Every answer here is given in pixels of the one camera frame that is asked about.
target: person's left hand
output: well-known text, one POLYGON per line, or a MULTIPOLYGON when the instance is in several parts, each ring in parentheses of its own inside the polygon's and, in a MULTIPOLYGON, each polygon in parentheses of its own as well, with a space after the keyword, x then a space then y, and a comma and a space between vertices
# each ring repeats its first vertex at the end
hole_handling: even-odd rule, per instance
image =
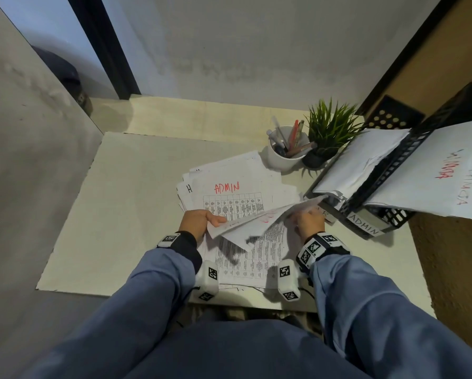
POLYGON ((221 223, 227 222, 227 219, 214 215, 208 210, 188 210, 183 214, 178 231, 188 231, 199 242, 206 232, 208 221, 214 227, 218 227, 221 223))

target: potted plant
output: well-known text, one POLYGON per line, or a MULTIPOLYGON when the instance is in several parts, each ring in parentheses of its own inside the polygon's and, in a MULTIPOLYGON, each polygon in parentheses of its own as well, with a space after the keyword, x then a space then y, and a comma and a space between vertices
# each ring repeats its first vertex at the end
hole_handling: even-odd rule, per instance
POLYGON ((355 124, 356 105, 347 103, 332 112, 332 99, 329 106, 321 99, 318 106, 310 108, 310 116, 306 117, 310 131, 308 138, 317 147, 308 152, 302 159, 307 168, 319 169, 326 161, 336 155, 341 146, 351 141, 360 133, 363 123, 355 124))

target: person's left arm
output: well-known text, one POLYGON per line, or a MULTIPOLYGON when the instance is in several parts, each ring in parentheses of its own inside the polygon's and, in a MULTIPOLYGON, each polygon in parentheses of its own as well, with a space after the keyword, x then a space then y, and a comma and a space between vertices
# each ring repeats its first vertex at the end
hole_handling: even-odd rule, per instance
POLYGON ((187 211, 182 248, 147 251, 127 282, 24 378, 121 378, 162 338, 170 317, 186 300, 202 259, 197 242, 225 218, 187 211))

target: stack of papers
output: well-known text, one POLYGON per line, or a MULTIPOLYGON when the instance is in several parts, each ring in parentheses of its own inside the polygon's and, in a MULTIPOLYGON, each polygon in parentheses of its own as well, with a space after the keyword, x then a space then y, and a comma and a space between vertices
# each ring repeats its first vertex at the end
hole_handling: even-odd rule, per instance
POLYGON ((365 204, 472 219, 472 121, 431 133, 365 204))
POLYGON ((366 129, 356 137, 334 162, 315 187, 315 193, 328 193, 340 199, 339 208, 369 177, 376 165, 389 155, 409 129, 366 129))
POLYGON ((221 289, 277 288, 276 266, 301 248, 285 218, 323 198, 301 202, 296 187, 282 184, 257 151, 193 168, 177 191, 184 211, 206 209, 227 218, 219 227, 208 224, 198 249, 203 260, 217 263, 221 289))

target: hand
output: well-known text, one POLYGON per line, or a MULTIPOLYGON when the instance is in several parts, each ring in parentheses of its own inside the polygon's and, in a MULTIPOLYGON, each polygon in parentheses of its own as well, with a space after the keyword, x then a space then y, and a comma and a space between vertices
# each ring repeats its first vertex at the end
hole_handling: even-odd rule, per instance
POLYGON ((318 206, 307 211, 294 213, 290 218, 298 227, 303 242, 310 236, 325 231, 325 217, 320 213, 318 206))
POLYGON ((218 215, 213 215, 208 210, 188 210, 183 214, 178 231, 188 231, 199 242, 207 229, 207 222, 214 227, 227 222, 227 219, 218 215))

